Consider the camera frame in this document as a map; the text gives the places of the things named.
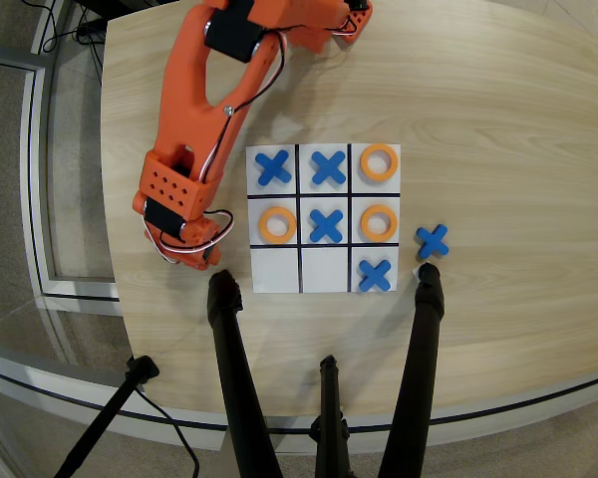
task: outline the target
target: orange o piece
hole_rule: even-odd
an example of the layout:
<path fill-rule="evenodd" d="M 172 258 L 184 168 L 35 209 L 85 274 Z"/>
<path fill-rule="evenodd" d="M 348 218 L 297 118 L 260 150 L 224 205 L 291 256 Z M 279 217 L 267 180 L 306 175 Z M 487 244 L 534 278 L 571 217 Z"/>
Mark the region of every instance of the orange o piece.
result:
<path fill-rule="evenodd" d="M 377 151 L 384 152 L 390 158 L 390 167 L 388 167 L 388 170 L 385 172 L 376 172 L 370 168 L 370 155 Z M 373 179 L 377 182 L 387 181 L 395 175 L 395 172 L 397 172 L 398 168 L 399 157 L 397 156 L 397 153 L 387 144 L 372 144 L 371 146 L 366 147 L 366 150 L 363 151 L 363 154 L 361 154 L 361 169 L 370 179 Z"/>
<path fill-rule="evenodd" d="M 385 214 L 390 219 L 390 226 L 388 227 L 388 230 L 382 234 L 373 232 L 370 229 L 370 218 L 375 214 Z M 368 239 L 373 242 L 388 242 L 390 238 L 395 235 L 398 227 L 399 219 L 397 218 L 395 211 L 390 209 L 388 206 L 371 206 L 366 209 L 366 212 L 364 212 L 363 216 L 361 216 L 361 230 L 368 237 Z"/>
<path fill-rule="evenodd" d="M 270 229 L 268 229 L 268 221 L 273 216 L 283 216 L 288 220 L 288 230 L 285 234 L 277 236 L 270 232 Z M 261 215 L 261 219 L 259 219 L 259 230 L 261 231 L 263 238 L 271 244 L 285 244 L 295 235 L 295 231 L 297 230 L 297 219 L 294 214 L 285 207 L 271 207 Z"/>

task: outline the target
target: robotic arm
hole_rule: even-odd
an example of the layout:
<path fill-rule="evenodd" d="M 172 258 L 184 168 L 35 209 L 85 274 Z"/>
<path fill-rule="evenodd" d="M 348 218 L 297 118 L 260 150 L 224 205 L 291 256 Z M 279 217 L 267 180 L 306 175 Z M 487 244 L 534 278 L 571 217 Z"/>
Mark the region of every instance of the robotic arm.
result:
<path fill-rule="evenodd" d="M 219 263 L 216 244 L 233 218 L 208 208 L 250 106 L 281 74 L 287 41 L 315 53 L 333 35 L 352 44 L 371 15 L 367 0 L 203 0 L 190 10 L 170 52 L 157 139 L 133 202 L 166 261 L 198 270 Z M 249 64 L 239 86 L 216 107 L 205 93 L 211 49 Z M 277 52 L 279 67 L 262 87 Z M 229 221 L 222 228 L 211 215 Z"/>

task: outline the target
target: light wood tabletop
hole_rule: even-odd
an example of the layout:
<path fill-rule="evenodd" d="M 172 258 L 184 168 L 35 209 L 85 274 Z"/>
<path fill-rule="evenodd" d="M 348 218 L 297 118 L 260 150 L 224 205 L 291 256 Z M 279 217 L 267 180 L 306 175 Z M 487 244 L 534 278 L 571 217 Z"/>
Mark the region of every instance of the light wood tabletop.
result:
<path fill-rule="evenodd" d="M 476 0 L 376 0 L 360 40 L 293 49 L 253 106 L 214 205 L 236 215 L 219 268 L 167 264 L 132 210 L 162 77 L 193 1 L 110 23 L 102 98 L 107 224 L 136 356 L 158 403 L 223 412 L 207 283 L 227 268 L 264 414 L 319 410 L 319 361 L 338 360 L 349 414 L 394 411 L 414 312 L 420 226 L 448 226 L 435 406 L 527 392 L 598 370 L 598 39 Z M 218 101 L 244 67 L 212 54 Z M 399 291 L 252 293 L 245 147 L 402 146 Z"/>

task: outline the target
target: cable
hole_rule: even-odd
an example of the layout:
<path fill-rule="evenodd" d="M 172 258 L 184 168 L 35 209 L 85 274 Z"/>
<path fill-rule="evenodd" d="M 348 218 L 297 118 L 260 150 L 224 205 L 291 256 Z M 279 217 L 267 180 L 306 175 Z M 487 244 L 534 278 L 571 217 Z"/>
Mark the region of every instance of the cable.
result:
<path fill-rule="evenodd" d="M 177 423 L 175 423 L 175 420 L 173 420 L 172 417 L 168 413 L 166 413 L 159 405 L 157 405 L 157 404 L 153 403 L 152 401 L 150 401 L 150 399 L 147 396 L 145 396 L 143 393 L 140 392 L 139 388 L 136 388 L 136 393 L 141 398 L 143 398 L 146 403 L 148 403 L 155 410 L 157 410 L 159 413 L 161 413 L 170 422 L 170 424 L 173 426 L 173 428 L 177 432 L 177 436 L 179 437 L 179 440 L 181 440 L 181 444 L 186 449 L 186 451 L 190 455 L 190 458 L 192 458 L 192 461 L 195 464 L 195 469 L 192 472 L 192 478 L 197 478 L 197 476 L 199 475 L 199 460 L 197 459 L 197 456 L 195 455 L 195 452 L 192 451 L 192 448 L 190 448 L 190 445 L 188 444 L 188 442 L 184 438 L 183 433 L 181 433 L 181 430 L 179 429 L 179 426 L 177 425 Z"/>
<path fill-rule="evenodd" d="M 51 37 L 51 38 L 57 39 L 60 37 L 60 35 L 58 35 L 58 30 L 57 30 L 56 16 L 53 14 L 53 10 L 51 8 L 47 7 L 46 5 L 38 5 L 35 3 L 30 3 L 27 0 L 20 0 L 20 1 L 30 7 L 41 8 L 43 10 L 47 10 L 49 12 L 49 18 L 51 19 L 51 24 L 53 25 L 53 37 Z M 47 50 L 45 50 L 46 44 L 47 44 L 47 42 L 45 42 L 44 45 L 42 46 L 42 51 L 44 53 L 49 53 L 49 52 L 53 51 L 53 48 L 55 48 L 55 45 L 53 46 L 53 48 L 51 50 L 47 51 Z"/>
<path fill-rule="evenodd" d="M 161 249 L 159 249 L 159 247 L 157 247 L 157 243 L 155 242 L 155 238 L 152 237 L 152 233 L 150 232 L 149 225 L 147 224 L 147 219 L 142 216 L 142 221 L 144 222 L 144 229 L 147 231 L 147 234 L 149 235 L 150 241 L 155 246 L 155 249 L 159 252 L 159 254 L 162 256 L 162 258 L 166 262 L 169 262 L 170 264 L 179 264 L 179 261 L 175 261 L 174 259 L 170 259 L 163 252 L 161 252 Z"/>
<path fill-rule="evenodd" d="M 220 240 L 222 240 L 224 237 L 226 237 L 228 235 L 228 233 L 230 232 L 230 230 L 232 229 L 232 226 L 235 223 L 235 218 L 232 215 L 232 212 L 227 211 L 225 209 L 217 209 L 216 211 L 204 211 L 204 214 L 220 214 L 222 216 L 226 216 L 226 217 L 230 218 L 230 221 L 228 221 L 228 224 L 226 225 L 226 227 L 224 227 L 219 234 L 217 234 L 215 237 L 213 237 L 210 241 L 204 242 L 203 244 L 199 244 L 198 246 L 178 247 L 178 246 L 173 246 L 171 244 L 163 242 L 163 240 L 161 239 L 161 236 L 163 235 L 163 231 L 161 232 L 161 234 L 159 234 L 159 245 L 165 251 L 174 252 L 176 254 L 196 254 L 197 252 L 205 251 L 209 247 L 214 246 Z"/>
<path fill-rule="evenodd" d="M 228 130 L 228 127 L 230 126 L 230 121 L 232 120 L 232 117 L 234 117 L 235 114 L 237 114 L 244 108 L 248 107 L 250 104 L 252 104 L 254 101 L 256 101 L 259 97 L 261 97 L 264 93 L 266 93 L 272 87 L 272 85 L 277 81 L 277 79 L 281 75 L 281 72 L 283 71 L 284 66 L 286 65 L 286 45 L 287 45 L 286 37 L 279 30 L 268 30 L 266 32 L 266 35 L 270 34 L 270 33 L 277 35 L 277 38 L 279 39 L 279 50 L 281 52 L 281 61 L 279 63 L 279 67 L 277 68 L 277 71 L 275 72 L 275 74 L 270 78 L 270 80 L 268 81 L 266 86 L 263 87 L 261 90 L 259 90 L 259 92 L 254 97 L 252 97 L 250 100 L 242 103 L 237 108 L 235 108 L 232 112 L 232 115 L 229 116 L 228 119 L 226 120 L 226 123 L 223 126 L 223 129 L 221 130 L 221 134 L 219 135 L 219 139 L 217 140 L 215 147 L 210 152 L 210 155 L 208 156 L 208 159 L 204 163 L 204 165 L 201 169 L 201 172 L 199 174 L 199 178 L 201 179 L 201 182 L 203 182 L 203 183 L 206 182 L 208 172 L 212 168 L 212 164 L 214 163 L 215 159 L 217 158 L 217 153 L 219 152 L 221 143 L 223 142 L 223 139 L 226 136 L 226 131 Z"/>
<path fill-rule="evenodd" d="M 78 30 L 80 30 L 80 27 L 82 26 L 82 22 L 87 20 L 87 22 L 84 25 L 87 28 L 87 36 L 89 37 L 88 43 L 89 43 L 89 49 L 91 50 L 91 59 L 93 60 L 93 64 L 96 67 L 96 74 L 98 75 L 98 81 L 100 82 L 100 86 L 101 86 L 102 85 L 102 75 L 100 75 L 100 70 L 98 69 L 98 63 L 100 63 L 100 67 L 102 67 L 103 66 L 102 61 L 100 60 L 100 57 L 96 50 L 96 46 L 93 44 L 93 37 L 91 37 L 91 29 L 89 28 L 89 21 L 87 18 L 88 10 L 86 8 L 84 8 L 82 5 L 80 5 L 80 8 L 82 9 L 82 17 L 80 17 L 80 23 L 78 24 Z"/>
<path fill-rule="evenodd" d="M 352 23 L 352 26 L 355 27 L 355 29 L 351 32 L 348 32 L 348 25 L 350 25 L 351 23 Z M 278 28 L 277 31 L 278 32 L 289 32 L 290 30 L 294 30 L 296 28 L 314 28 L 314 27 L 309 27 L 307 25 L 292 25 L 290 27 Z M 357 27 L 357 24 L 352 21 L 352 16 L 348 15 L 348 18 L 346 19 L 346 23 L 344 23 L 341 27 L 325 28 L 324 30 L 333 32 L 335 35 L 336 34 L 354 35 L 355 33 L 357 33 L 358 27 Z"/>

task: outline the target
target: black stand leg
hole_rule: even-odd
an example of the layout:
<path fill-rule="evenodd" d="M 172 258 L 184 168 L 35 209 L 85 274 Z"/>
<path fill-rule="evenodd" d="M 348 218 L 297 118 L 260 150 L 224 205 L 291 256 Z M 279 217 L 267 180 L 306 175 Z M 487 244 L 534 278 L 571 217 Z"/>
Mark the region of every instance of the black stand leg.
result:
<path fill-rule="evenodd" d="M 56 474 L 56 478 L 68 478 L 73 476 L 78 468 L 82 466 L 84 460 L 89 456 L 93 447 L 118 412 L 122 409 L 136 387 L 140 383 L 146 383 L 150 378 L 159 375 L 157 366 L 146 356 L 140 357 L 137 360 L 129 360 L 128 366 L 130 370 L 127 372 L 127 379 L 122 386 L 118 388 L 118 391 L 111 397 L 106 406 L 98 416 L 96 416 L 96 419 L 93 420 L 93 423 L 89 425 L 87 431 L 85 431 L 80 440 L 78 440 L 78 443 L 76 443 L 71 452 L 67 455 L 65 462 Z"/>
<path fill-rule="evenodd" d="M 237 324 L 237 312 L 242 310 L 239 286 L 230 273 L 212 276 L 208 321 L 239 474 L 241 478 L 281 478 Z"/>
<path fill-rule="evenodd" d="M 408 358 L 379 478 L 415 478 L 423 470 L 445 300 L 439 269 L 425 264 L 419 278 Z"/>
<path fill-rule="evenodd" d="M 317 442 L 316 478 L 348 478 L 348 423 L 339 403 L 337 361 L 327 356 L 321 361 L 321 415 L 310 427 L 310 437 Z"/>

